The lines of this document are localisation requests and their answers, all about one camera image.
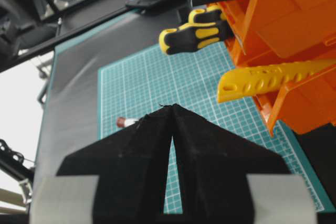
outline orange plastic bin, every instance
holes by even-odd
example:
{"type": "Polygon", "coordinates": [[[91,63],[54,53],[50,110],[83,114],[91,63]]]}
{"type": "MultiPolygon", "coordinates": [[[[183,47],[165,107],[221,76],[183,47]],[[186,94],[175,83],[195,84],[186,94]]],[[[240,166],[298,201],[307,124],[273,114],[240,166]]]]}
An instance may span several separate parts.
{"type": "MultiPolygon", "coordinates": [[[[237,67],[336,58],[336,0],[219,2],[235,34],[225,41],[237,67]]],[[[283,120],[298,134],[336,124],[336,66],[254,97],[268,130],[283,120]]]]}

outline black work surface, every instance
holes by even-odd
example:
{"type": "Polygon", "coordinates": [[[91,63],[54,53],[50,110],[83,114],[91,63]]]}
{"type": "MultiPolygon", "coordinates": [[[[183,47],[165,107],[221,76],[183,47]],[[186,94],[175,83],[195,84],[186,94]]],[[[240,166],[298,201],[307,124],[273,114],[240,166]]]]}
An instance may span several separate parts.
{"type": "MultiPolygon", "coordinates": [[[[97,140],[98,69],[156,44],[162,29],[178,24],[173,7],[160,14],[132,13],[58,56],[41,127],[34,190],[43,177],[56,174],[66,155],[97,140]]],[[[334,205],[335,136],[331,126],[297,136],[334,205]]]]}

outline yellow and black handle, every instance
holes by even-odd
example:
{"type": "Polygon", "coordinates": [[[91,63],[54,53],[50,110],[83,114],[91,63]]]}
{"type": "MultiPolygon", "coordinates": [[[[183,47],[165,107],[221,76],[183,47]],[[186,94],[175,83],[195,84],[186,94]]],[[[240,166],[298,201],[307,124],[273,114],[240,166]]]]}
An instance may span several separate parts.
{"type": "Polygon", "coordinates": [[[226,16],[218,5],[192,10],[188,16],[189,23],[210,23],[219,20],[226,20],[226,16]]]}
{"type": "Polygon", "coordinates": [[[179,28],[163,30],[159,36],[159,44],[164,53],[173,55],[179,52],[196,52],[233,35],[226,20],[211,23],[186,23],[179,28]]]}

